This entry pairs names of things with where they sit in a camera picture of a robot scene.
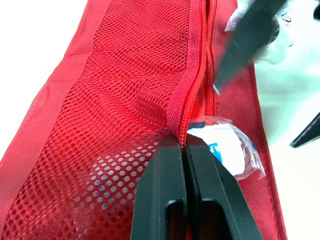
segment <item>clear plastic wrap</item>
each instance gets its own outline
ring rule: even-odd
[[[237,181],[256,170],[260,171],[260,178],[266,175],[255,145],[232,125],[231,120],[209,116],[193,119],[187,133],[203,139],[212,154]]]
[[[242,1],[238,4],[238,8],[233,12],[227,22],[225,31],[235,30],[237,23],[247,12],[251,2],[252,1]],[[294,40],[289,34],[291,25],[292,16],[288,8],[288,3],[285,3],[272,19],[272,34],[270,39],[261,44],[261,48],[254,59],[272,65],[282,62],[285,59],[287,49],[294,44]]]

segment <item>zipper teeth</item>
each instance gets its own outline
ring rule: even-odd
[[[212,35],[214,30],[214,17],[216,13],[216,0],[210,1],[210,9],[207,22],[207,36],[206,36],[206,53],[207,53],[207,83],[205,88],[205,115],[213,116],[214,115],[214,103],[215,95],[213,92],[213,83],[214,83],[214,64],[213,64],[213,54],[212,54]]]
[[[201,62],[200,62],[200,69],[198,76],[196,77],[195,83],[193,87],[191,88],[189,98],[186,101],[185,107],[184,107],[184,112],[182,116],[182,121],[181,121],[181,126],[180,126],[180,131],[179,131],[179,137],[178,141],[180,145],[183,147],[186,143],[186,136],[187,136],[187,130],[188,130],[188,125],[192,113],[192,106],[194,105],[199,87],[202,83],[202,80],[205,76],[206,72],[206,60],[207,60],[207,51],[206,51],[206,33],[207,33],[207,21],[206,21],[206,6],[205,6],[205,1],[202,2],[201,6],[201,22],[202,22],[202,32],[201,36],[202,39],[204,39],[204,42],[202,41],[202,46],[201,46]]]

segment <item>red bag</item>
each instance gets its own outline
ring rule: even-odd
[[[233,120],[265,168],[240,186],[264,239],[286,239],[253,64],[212,90],[235,0],[89,0],[0,162],[1,239],[128,240],[137,181],[171,130]]]

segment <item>red zipper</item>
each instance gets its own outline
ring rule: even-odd
[[[197,97],[199,88],[206,76],[205,83],[205,114],[206,116],[213,116],[213,108],[214,108],[214,93],[213,93],[213,56],[211,51],[211,38],[213,33],[213,25],[215,21],[216,15],[216,1],[217,0],[207,0],[209,4],[209,13],[208,17],[206,15],[206,0],[203,0],[201,3],[201,60],[198,75],[195,79],[195,82],[191,88],[188,99],[186,101],[180,131],[179,131],[179,143],[181,146],[184,146],[186,143],[187,130],[188,125],[193,109],[193,105],[195,103],[195,99]]]

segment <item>white background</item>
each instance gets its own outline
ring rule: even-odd
[[[320,24],[312,18],[315,1],[290,4],[294,45],[279,64],[256,62],[258,93],[288,238],[320,239],[320,140],[289,147],[320,111]],[[62,60],[85,5],[0,1],[0,159]]]

